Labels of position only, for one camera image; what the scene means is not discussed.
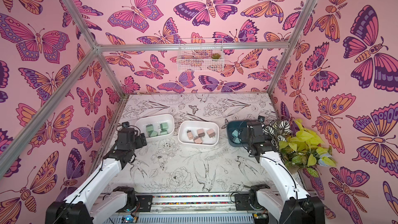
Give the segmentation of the white storage box front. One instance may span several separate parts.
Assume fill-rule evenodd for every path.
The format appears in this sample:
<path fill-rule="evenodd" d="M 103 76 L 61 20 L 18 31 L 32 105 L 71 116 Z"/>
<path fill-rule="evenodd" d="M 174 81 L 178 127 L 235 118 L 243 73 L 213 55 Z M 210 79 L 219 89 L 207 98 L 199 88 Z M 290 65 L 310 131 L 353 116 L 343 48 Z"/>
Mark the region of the white storage box front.
<path fill-rule="evenodd" d="M 167 122 L 168 123 L 168 135 L 160 135 L 161 128 L 160 128 L 160 123 Z M 158 132 L 158 136 L 154 138 L 150 138 L 148 133 L 146 132 L 146 125 L 152 124 L 154 131 Z M 160 141 L 163 139 L 169 139 L 174 135 L 175 131 L 175 121 L 174 117 L 171 114 L 162 114 L 162 115 L 155 115 L 155 116 L 149 116 L 149 117 L 144 117 L 139 119 L 135 124 L 136 127 L 138 127 L 145 135 L 146 140 L 148 143 Z"/>

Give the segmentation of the white storage box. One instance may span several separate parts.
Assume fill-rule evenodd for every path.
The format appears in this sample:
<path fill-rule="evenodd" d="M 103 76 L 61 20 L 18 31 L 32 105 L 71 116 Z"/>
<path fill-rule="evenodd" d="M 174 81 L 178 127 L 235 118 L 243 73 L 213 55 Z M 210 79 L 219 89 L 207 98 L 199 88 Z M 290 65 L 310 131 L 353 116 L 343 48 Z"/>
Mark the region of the white storage box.
<path fill-rule="evenodd" d="M 213 148 L 219 142 L 219 126 L 207 121 L 184 121 L 178 131 L 179 142 L 187 147 Z"/>
<path fill-rule="evenodd" d="M 160 135 L 161 128 L 160 128 L 160 123 L 167 122 L 168 123 L 168 135 Z M 154 131 L 158 132 L 158 136 L 154 138 L 150 138 L 148 133 L 146 132 L 146 125 L 152 124 Z M 149 116 L 149 117 L 144 117 L 139 119 L 135 124 L 136 127 L 138 127 L 145 135 L 146 140 L 148 143 L 160 141 L 163 139 L 169 139 L 174 135 L 175 131 L 175 121 L 174 117 L 171 114 L 162 114 L 162 115 L 155 115 L 155 116 Z"/>

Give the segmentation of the blue plug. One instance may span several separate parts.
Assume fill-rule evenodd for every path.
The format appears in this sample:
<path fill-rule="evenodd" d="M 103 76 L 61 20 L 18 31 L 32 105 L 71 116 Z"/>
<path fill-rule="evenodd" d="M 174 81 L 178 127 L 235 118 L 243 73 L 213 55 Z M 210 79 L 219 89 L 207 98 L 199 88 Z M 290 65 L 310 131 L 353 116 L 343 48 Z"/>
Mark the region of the blue plug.
<path fill-rule="evenodd" d="M 234 136 L 234 137 L 236 137 L 236 138 L 238 138 L 240 134 L 241 134 L 241 130 L 235 129 L 235 130 L 232 132 L 232 136 Z"/>
<path fill-rule="evenodd" d="M 235 145 L 235 146 L 242 146 L 243 145 L 243 143 L 241 142 L 241 140 L 239 138 L 234 138 L 232 140 L 232 144 Z"/>

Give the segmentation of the dark teal storage box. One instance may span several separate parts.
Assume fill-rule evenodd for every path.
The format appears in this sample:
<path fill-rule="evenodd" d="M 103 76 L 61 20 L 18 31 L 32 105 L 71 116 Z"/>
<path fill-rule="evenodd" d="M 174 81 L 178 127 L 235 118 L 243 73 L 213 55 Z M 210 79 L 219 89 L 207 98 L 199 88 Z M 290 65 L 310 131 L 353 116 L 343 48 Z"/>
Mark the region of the dark teal storage box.
<path fill-rule="evenodd" d="M 231 121 L 227 124 L 228 142 L 232 147 L 248 147 L 247 141 L 247 120 Z"/>

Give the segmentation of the pink plug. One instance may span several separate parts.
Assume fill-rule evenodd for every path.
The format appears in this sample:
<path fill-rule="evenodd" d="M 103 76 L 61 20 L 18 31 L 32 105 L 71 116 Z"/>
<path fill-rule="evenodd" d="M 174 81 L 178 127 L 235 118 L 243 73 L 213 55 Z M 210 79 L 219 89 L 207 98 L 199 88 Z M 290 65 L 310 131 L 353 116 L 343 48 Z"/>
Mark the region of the pink plug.
<path fill-rule="evenodd" d="M 215 132 L 215 130 L 214 129 L 208 129 L 207 130 L 207 135 L 208 135 L 208 137 L 209 138 L 215 138 L 216 137 L 216 132 Z"/>
<path fill-rule="evenodd" d="M 205 131 L 204 131 L 204 129 L 198 129 L 198 130 L 197 130 L 197 134 L 198 134 L 198 136 L 201 137 L 201 138 L 204 137 L 204 136 L 205 136 Z"/>
<path fill-rule="evenodd" d="M 200 136 L 194 137 L 193 141 L 194 141 L 196 144 L 202 144 L 202 143 L 203 143 L 203 140 L 202 140 L 202 138 L 201 138 Z"/>
<path fill-rule="evenodd" d="M 193 140 L 194 139 L 192 131 L 190 131 L 190 130 L 187 131 L 187 137 L 188 137 L 189 140 Z"/>

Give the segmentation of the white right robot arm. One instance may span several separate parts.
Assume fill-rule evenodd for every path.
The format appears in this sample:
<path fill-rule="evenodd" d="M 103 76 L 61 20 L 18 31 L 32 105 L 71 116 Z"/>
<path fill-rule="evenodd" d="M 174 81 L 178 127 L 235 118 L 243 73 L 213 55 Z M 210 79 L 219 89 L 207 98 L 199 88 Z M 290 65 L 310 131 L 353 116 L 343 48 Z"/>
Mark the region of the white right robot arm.
<path fill-rule="evenodd" d="M 282 157 L 282 142 L 293 134 L 288 120 L 265 124 L 259 120 L 247 122 L 243 140 L 251 157 L 265 169 L 276 190 L 269 186 L 253 186 L 251 204 L 263 207 L 271 224 L 324 224 L 324 205 L 311 196 L 293 177 Z"/>

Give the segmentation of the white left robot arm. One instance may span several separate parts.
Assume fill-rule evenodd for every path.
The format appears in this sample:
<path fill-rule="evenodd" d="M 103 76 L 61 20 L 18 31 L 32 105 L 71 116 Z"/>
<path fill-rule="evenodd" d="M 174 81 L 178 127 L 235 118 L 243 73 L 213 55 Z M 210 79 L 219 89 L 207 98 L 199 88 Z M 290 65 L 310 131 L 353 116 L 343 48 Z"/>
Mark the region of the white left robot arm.
<path fill-rule="evenodd" d="M 126 165 L 136 159 L 135 150 L 147 145 L 144 133 L 138 127 L 122 127 L 110 151 L 102 158 L 101 164 L 83 184 L 62 201 L 53 202 L 46 211 L 47 224 L 101 224 L 114 213 L 127 213 L 140 207 L 132 187 L 118 186 L 110 196 L 95 204 L 109 182 Z"/>

